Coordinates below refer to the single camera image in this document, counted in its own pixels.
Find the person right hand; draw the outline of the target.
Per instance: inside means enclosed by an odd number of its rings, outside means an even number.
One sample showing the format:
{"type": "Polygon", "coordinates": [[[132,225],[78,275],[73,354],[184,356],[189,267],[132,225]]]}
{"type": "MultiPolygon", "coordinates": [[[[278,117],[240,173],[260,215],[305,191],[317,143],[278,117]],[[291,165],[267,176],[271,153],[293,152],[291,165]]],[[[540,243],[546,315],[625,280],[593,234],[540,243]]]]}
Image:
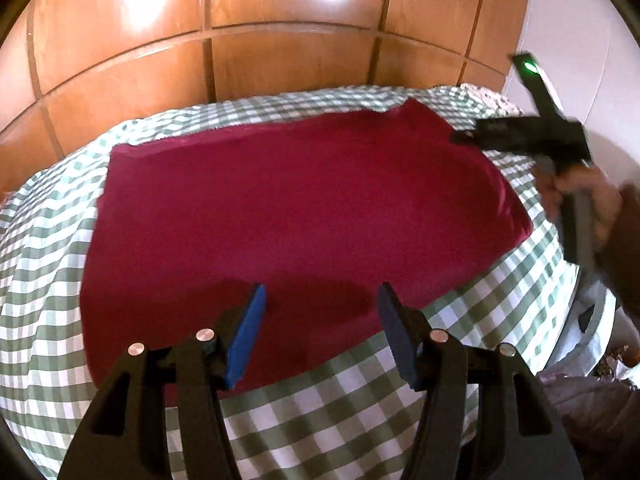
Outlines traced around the person right hand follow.
{"type": "Polygon", "coordinates": [[[622,209],[620,191],[597,166],[573,166],[559,176],[540,165],[533,169],[535,186],[546,217],[551,222],[560,218],[563,198],[579,191],[588,192],[593,209],[593,244],[603,249],[611,235],[614,223],[622,209]]]}

